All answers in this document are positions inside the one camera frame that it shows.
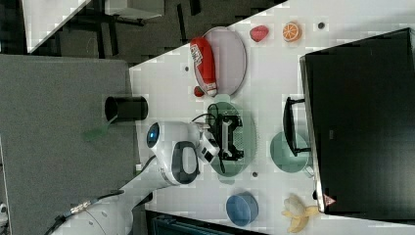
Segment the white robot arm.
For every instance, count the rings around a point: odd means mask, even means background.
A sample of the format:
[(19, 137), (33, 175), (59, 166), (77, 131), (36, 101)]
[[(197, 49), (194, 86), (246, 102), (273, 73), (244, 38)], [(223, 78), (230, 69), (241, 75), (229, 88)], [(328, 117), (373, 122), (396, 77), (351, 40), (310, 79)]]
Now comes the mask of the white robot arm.
[(119, 190), (65, 212), (51, 235), (129, 235), (133, 209), (154, 191), (187, 185), (196, 180), (199, 162), (237, 161), (243, 152), (233, 144), (243, 126), (237, 116), (215, 115), (212, 122), (158, 121), (151, 125), (146, 143), (154, 155), (142, 171)]

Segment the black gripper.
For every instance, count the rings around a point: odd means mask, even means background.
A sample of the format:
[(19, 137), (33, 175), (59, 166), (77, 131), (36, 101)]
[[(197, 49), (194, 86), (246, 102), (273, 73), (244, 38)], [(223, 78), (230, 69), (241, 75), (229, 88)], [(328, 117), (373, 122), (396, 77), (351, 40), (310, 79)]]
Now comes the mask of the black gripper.
[(224, 161), (238, 161), (244, 156), (243, 150), (238, 150), (234, 144), (234, 131), (242, 127), (238, 116), (218, 114), (214, 122), (213, 135), (219, 145), (218, 156)]

